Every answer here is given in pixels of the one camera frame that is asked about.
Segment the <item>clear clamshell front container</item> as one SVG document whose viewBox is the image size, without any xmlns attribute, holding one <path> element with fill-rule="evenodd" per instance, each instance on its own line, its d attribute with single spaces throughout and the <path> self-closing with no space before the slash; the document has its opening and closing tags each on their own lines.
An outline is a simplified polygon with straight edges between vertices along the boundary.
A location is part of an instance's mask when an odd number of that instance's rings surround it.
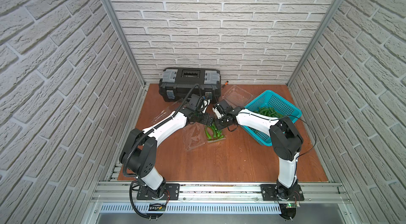
<svg viewBox="0 0 406 224">
<path fill-rule="evenodd" d="M 185 128 L 183 128 L 182 138 L 186 151 L 192 151 L 205 145 L 206 143 L 211 143 L 207 141 L 205 125 L 199 123 L 187 125 Z"/>
</svg>

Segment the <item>teal plastic basket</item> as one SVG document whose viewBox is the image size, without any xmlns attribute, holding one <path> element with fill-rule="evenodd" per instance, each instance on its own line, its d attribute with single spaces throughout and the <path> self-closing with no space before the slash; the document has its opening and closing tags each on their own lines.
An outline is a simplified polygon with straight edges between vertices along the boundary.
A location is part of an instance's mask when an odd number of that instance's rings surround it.
<svg viewBox="0 0 406 224">
<path fill-rule="evenodd" d="M 293 123 L 302 116 L 302 111 L 299 108 L 271 90 L 264 91 L 248 103 L 245 108 L 261 115 L 265 114 L 266 110 L 273 109 L 282 116 L 288 116 Z M 261 146 L 272 146 L 272 140 L 266 134 L 247 126 L 243 126 L 243 129 Z"/>
</svg>

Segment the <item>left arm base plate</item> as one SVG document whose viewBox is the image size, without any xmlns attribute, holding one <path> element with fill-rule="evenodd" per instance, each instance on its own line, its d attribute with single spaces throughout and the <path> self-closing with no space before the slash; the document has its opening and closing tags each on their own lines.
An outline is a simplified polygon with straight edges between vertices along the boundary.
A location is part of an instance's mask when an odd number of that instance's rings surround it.
<svg viewBox="0 0 406 224">
<path fill-rule="evenodd" d="M 180 192 L 180 184 L 166 183 L 160 186 L 157 190 L 152 190 L 150 187 L 141 187 L 138 190 L 137 200 L 167 200 L 169 193 L 169 200 L 178 200 Z"/>
</svg>

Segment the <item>clear clamshell container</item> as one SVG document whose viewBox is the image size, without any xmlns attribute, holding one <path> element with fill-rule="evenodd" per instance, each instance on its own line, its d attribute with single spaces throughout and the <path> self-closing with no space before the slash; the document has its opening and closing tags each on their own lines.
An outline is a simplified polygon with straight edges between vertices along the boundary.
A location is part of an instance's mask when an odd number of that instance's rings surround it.
<svg viewBox="0 0 406 224">
<path fill-rule="evenodd" d="M 192 151 L 205 145 L 206 143 L 211 143 L 207 141 L 205 125 L 199 123 L 187 125 L 185 128 L 183 128 L 182 138 L 186 151 Z"/>
<path fill-rule="evenodd" d="M 173 111 L 175 111 L 181 104 L 181 101 L 171 102 L 167 108 L 159 112 L 152 120 L 152 124 L 155 125 L 162 120 L 165 120 Z"/>
<path fill-rule="evenodd" d="M 222 99 L 226 100 L 230 106 L 235 108 L 245 107 L 254 99 L 254 97 L 246 90 L 240 88 L 237 85 L 233 85 L 222 95 Z"/>
</svg>

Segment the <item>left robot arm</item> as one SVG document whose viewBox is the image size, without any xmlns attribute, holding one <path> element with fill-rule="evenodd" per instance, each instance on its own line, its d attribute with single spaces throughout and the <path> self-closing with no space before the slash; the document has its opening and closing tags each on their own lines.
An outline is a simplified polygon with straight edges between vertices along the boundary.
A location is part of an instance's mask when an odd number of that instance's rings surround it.
<svg viewBox="0 0 406 224">
<path fill-rule="evenodd" d="M 209 104 L 210 99 L 192 94 L 157 124 L 131 130 L 119 156 L 123 175 L 133 178 L 153 199 L 162 198 L 166 180 L 155 168 L 157 149 L 165 139 L 191 123 L 211 125 L 213 116 L 206 113 Z"/>
</svg>

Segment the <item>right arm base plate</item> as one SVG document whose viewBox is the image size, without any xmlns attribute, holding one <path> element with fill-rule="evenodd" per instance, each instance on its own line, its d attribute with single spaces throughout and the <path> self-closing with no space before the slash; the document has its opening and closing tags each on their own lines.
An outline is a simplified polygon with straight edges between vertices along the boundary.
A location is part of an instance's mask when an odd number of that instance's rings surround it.
<svg viewBox="0 0 406 224">
<path fill-rule="evenodd" d="M 277 184 L 261 184 L 262 198 L 264 201 L 304 201 L 301 186 L 295 183 L 290 188 Z"/>
</svg>

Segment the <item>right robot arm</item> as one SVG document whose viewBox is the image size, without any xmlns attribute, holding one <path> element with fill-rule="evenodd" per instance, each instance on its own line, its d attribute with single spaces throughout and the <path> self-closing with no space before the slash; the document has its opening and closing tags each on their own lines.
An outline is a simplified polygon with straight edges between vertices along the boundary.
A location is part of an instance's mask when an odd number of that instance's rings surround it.
<svg viewBox="0 0 406 224">
<path fill-rule="evenodd" d="M 303 138 L 288 117 L 273 118 L 249 111 L 244 107 L 233 108 L 226 100 L 213 107 L 214 123 L 218 129 L 231 125 L 247 126 L 269 136 L 279 158 L 279 175 L 275 193 L 280 200 L 300 200 L 297 178 L 298 157 Z"/>
</svg>

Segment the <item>green peppers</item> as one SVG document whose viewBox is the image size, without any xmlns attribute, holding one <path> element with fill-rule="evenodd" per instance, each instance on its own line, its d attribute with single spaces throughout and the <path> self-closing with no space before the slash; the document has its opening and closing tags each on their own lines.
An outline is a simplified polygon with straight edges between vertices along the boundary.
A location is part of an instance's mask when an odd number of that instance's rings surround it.
<svg viewBox="0 0 406 224">
<path fill-rule="evenodd" d="M 272 107 L 260 107 L 255 111 L 255 113 L 263 115 L 263 116 L 267 116 L 267 117 L 273 117 L 273 118 L 283 118 L 284 117 L 284 115 L 280 114 Z"/>
</svg>

